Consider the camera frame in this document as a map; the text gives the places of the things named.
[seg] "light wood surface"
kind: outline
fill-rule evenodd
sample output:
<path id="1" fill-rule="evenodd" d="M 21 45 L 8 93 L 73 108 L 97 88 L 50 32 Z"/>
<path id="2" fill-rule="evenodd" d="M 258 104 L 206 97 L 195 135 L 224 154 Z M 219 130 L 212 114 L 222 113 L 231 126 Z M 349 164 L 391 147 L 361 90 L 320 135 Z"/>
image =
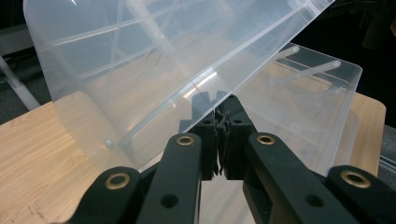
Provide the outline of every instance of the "light wood surface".
<path id="1" fill-rule="evenodd" d="M 376 175 L 386 109 L 357 93 L 351 110 L 360 122 L 351 164 Z M 98 175 L 53 103 L 0 126 L 0 223 L 66 221 Z"/>

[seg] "table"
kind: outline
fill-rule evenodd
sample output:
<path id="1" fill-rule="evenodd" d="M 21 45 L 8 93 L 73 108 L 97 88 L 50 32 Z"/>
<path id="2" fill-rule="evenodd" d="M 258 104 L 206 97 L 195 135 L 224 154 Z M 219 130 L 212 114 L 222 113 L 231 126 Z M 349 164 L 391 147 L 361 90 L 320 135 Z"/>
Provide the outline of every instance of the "table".
<path id="1" fill-rule="evenodd" d="M 350 164 L 376 175 L 386 108 L 356 93 L 360 128 Z M 63 222 L 100 174 L 59 121 L 53 103 L 0 126 L 0 223 Z"/>

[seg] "black object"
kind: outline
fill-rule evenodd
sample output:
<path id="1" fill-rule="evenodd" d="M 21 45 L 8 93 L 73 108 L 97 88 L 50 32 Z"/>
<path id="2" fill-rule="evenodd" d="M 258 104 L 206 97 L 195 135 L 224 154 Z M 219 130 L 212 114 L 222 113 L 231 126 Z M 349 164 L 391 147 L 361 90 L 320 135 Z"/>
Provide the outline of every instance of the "black object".
<path id="1" fill-rule="evenodd" d="M 222 170 L 244 180 L 256 223 L 396 223 L 395 191 L 351 166 L 327 177 L 311 172 L 280 138 L 257 133 L 233 95 L 190 133 L 170 138 L 161 161 L 142 174 L 102 173 L 67 223 L 198 223 L 201 180 Z"/>

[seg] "floor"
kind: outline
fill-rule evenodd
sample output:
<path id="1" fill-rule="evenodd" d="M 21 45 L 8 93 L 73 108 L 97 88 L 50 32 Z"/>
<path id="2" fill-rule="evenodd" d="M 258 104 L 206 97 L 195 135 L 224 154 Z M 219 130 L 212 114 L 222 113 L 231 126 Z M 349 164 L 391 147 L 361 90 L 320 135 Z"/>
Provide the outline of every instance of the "floor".
<path id="1" fill-rule="evenodd" d="M 359 27 L 361 15 L 314 21 L 291 42 L 363 68 L 357 92 L 375 98 L 387 107 L 386 126 L 378 177 L 396 189 L 396 89 L 389 81 L 396 74 L 396 37 L 387 36 L 383 47 L 368 50 L 361 47 L 365 29 Z M 11 69 L 20 77 L 40 104 L 49 102 L 50 93 L 33 49 L 11 55 Z M 0 124 L 28 112 L 0 73 Z"/>

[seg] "brass rivet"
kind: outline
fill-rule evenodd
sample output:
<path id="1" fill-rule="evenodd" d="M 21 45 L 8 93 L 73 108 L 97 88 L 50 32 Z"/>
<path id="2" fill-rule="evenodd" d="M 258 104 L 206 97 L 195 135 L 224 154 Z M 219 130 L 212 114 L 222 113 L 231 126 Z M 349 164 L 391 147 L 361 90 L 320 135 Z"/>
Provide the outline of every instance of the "brass rivet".
<path id="1" fill-rule="evenodd" d="M 176 142 L 182 146 L 189 146 L 194 142 L 194 139 L 186 135 L 179 137 Z"/>
<path id="2" fill-rule="evenodd" d="M 257 141 L 263 145 L 272 145 L 275 142 L 275 139 L 268 135 L 259 135 L 257 136 Z"/>
<path id="3" fill-rule="evenodd" d="M 359 181 L 351 178 L 352 176 L 355 176 L 356 178 L 359 179 Z M 370 188 L 371 182 L 369 179 L 367 179 L 364 175 L 359 174 L 358 172 L 354 171 L 343 171 L 341 172 L 341 177 L 350 185 L 355 186 L 360 189 L 367 189 Z"/>
<path id="4" fill-rule="evenodd" d="M 120 183 L 113 184 L 111 181 L 114 178 L 119 177 L 119 176 L 123 178 L 122 181 Z M 106 185 L 106 188 L 108 188 L 108 189 L 122 189 L 123 187 L 125 187 L 129 183 L 130 180 L 131 180 L 131 177 L 129 177 L 128 174 L 126 174 L 126 173 L 117 173 L 117 174 L 110 175 L 107 178 L 105 185 Z"/>

